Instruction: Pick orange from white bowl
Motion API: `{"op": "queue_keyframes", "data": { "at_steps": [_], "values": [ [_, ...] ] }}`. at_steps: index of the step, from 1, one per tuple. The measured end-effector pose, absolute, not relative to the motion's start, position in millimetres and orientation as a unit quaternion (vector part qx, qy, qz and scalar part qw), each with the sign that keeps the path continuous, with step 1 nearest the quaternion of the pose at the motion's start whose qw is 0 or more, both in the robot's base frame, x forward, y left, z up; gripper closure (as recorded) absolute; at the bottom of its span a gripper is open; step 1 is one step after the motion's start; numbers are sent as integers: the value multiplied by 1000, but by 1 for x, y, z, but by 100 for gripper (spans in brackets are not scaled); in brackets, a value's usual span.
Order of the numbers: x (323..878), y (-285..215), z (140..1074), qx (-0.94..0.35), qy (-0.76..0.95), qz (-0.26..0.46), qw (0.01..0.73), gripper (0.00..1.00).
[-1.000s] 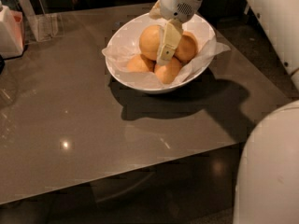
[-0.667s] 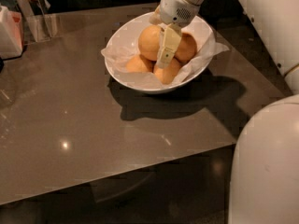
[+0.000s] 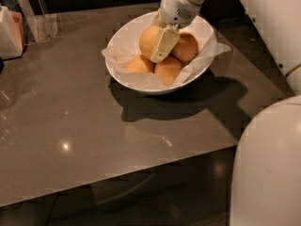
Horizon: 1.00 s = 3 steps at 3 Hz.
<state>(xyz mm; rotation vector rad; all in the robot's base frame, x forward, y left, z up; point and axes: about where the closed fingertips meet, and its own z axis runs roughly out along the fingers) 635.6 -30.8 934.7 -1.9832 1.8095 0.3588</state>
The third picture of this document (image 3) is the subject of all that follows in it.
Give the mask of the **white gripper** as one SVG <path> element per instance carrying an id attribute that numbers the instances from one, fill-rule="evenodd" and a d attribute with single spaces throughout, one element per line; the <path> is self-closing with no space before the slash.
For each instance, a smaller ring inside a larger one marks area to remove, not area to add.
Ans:
<path id="1" fill-rule="evenodd" d="M 181 37 L 176 26 L 166 25 L 187 27 L 196 18 L 199 10 L 199 0 L 161 0 L 160 8 L 151 23 L 160 27 L 150 56 L 152 62 L 159 63 L 166 59 Z"/>

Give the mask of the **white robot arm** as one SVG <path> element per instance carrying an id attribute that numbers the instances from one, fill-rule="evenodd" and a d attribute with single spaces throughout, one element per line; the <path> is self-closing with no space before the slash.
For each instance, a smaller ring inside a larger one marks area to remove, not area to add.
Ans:
<path id="1" fill-rule="evenodd" d="M 301 0 L 240 0 L 293 91 L 247 126 L 233 164 L 230 226 L 301 226 Z"/>

